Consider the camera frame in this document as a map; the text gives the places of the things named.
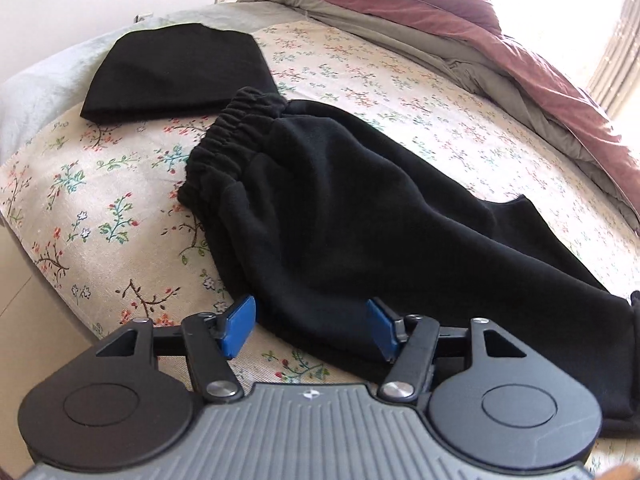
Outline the white window blinds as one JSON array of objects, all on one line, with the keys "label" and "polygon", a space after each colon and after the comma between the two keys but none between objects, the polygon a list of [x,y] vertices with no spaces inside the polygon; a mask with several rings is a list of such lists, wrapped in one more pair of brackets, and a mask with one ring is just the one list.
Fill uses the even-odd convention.
[{"label": "white window blinds", "polygon": [[588,91],[608,117],[615,119],[639,87],[639,0],[624,0],[620,18]]}]

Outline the folded black garment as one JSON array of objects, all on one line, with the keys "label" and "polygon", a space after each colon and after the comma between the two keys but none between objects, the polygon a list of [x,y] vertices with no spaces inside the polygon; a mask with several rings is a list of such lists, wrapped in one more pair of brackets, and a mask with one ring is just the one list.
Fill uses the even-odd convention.
[{"label": "folded black garment", "polygon": [[198,23],[128,32],[93,76],[80,116],[99,125],[214,114],[277,85],[254,37]]}]

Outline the floral bed sheet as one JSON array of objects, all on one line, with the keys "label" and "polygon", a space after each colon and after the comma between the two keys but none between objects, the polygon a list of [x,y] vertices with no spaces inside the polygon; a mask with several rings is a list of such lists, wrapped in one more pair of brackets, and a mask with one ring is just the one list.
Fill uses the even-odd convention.
[{"label": "floral bed sheet", "polygon": [[[530,198],[616,295],[639,283],[639,241],[564,155],[488,100],[398,53],[314,21],[259,29],[280,91],[335,104],[486,200]],[[178,202],[208,118],[98,127],[64,106],[1,169],[1,211],[38,270],[98,336],[135,315],[168,326],[229,295]]]}]

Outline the black sweatpants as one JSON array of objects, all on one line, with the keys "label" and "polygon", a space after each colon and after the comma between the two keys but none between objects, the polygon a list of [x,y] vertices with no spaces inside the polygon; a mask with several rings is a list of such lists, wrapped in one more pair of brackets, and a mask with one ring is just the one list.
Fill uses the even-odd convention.
[{"label": "black sweatpants", "polygon": [[300,350],[380,382],[370,299],[446,326],[481,316],[586,386],[605,434],[638,434],[639,309],[528,198],[479,200],[344,110],[247,88],[192,150],[178,199],[228,292]]}]

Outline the pink grey duvet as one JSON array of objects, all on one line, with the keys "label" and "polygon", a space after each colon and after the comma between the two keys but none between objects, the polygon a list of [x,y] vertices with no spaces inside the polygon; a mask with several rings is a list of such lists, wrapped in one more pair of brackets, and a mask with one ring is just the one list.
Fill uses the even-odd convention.
[{"label": "pink grey duvet", "polygon": [[290,6],[385,44],[486,96],[569,157],[633,229],[639,163],[604,110],[559,70],[503,35],[490,0],[242,0]]}]

